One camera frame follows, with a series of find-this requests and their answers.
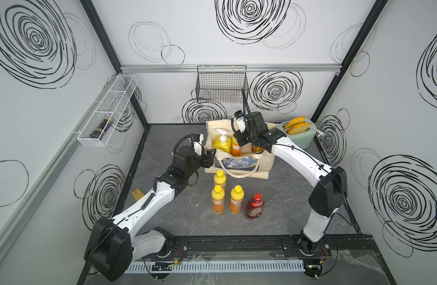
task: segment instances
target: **wire basket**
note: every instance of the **wire basket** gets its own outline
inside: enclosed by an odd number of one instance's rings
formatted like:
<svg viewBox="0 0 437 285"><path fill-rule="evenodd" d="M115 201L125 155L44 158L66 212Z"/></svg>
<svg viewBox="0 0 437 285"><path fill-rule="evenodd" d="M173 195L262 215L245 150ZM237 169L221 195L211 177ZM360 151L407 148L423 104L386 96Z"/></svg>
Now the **wire basket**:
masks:
<svg viewBox="0 0 437 285"><path fill-rule="evenodd" d="M249 96L246 65L198 65L196 99L198 103L210 100L219 103L242 103L242 88Z"/></svg>
<svg viewBox="0 0 437 285"><path fill-rule="evenodd" d="M106 146L138 82L135 75L120 74L77 137L84 146ZM101 131L91 138L93 131Z"/></svg>

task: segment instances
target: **red bottle cap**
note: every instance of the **red bottle cap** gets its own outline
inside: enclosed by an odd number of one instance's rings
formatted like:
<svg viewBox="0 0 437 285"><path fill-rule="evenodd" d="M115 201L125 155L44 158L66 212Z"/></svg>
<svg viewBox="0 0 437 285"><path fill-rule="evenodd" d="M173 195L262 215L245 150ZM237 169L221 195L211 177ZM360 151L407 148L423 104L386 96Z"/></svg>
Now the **red bottle cap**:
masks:
<svg viewBox="0 0 437 285"><path fill-rule="evenodd" d="M261 194L256 193L253 199L255 199L255 202L260 202L262 200Z"/></svg>

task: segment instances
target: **pump dispenser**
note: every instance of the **pump dispenser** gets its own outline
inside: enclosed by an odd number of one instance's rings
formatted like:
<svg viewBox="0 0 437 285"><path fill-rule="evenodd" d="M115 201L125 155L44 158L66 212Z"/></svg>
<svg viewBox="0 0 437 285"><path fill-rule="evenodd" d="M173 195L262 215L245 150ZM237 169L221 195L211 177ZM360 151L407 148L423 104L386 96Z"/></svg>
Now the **pump dispenser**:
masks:
<svg viewBox="0 0 437 285"><path fill-rule="evenodd" d="M215 144L212 147L229 153L231 151L231 139L226 136L227 131L217 128L217 132L219 132L221 136L215 139Z"/></svg>

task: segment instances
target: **white cable tray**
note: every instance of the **white cable tray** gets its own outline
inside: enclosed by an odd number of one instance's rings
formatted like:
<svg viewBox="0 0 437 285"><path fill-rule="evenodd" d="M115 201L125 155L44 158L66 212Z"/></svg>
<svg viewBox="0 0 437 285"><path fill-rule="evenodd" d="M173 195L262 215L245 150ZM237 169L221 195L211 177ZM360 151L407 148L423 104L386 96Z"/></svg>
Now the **white cable tray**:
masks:
<svg viewBox="0 0 437 285"><path fill-rule="evenodd" d="M119 74L77 137L84 146L106 146L138 82L135 75ZM91 138L93 131L98 138Z"/></svg>
<svg viewBox="0 0 437 285"><path fill-rule="evenodd" d="M125 273L230 273L230 272L303 272L304 261L291 260L209 260L186 261L168 270L153 271L152 265L157 261L134 261Z"/></svg>

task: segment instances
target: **black wire basket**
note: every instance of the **black wire basket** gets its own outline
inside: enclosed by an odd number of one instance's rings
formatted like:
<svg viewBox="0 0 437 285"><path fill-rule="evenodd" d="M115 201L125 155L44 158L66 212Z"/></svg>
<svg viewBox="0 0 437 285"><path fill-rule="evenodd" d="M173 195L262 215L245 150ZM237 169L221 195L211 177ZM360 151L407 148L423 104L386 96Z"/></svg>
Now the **black wire basket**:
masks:
<svg viewBox="0 0 437 285"><path fill-rule="evenodd" d="M249 96L246 65L198 65L196 99L198 103L210 100L219 103L242 103L242 88Z"/></svg>

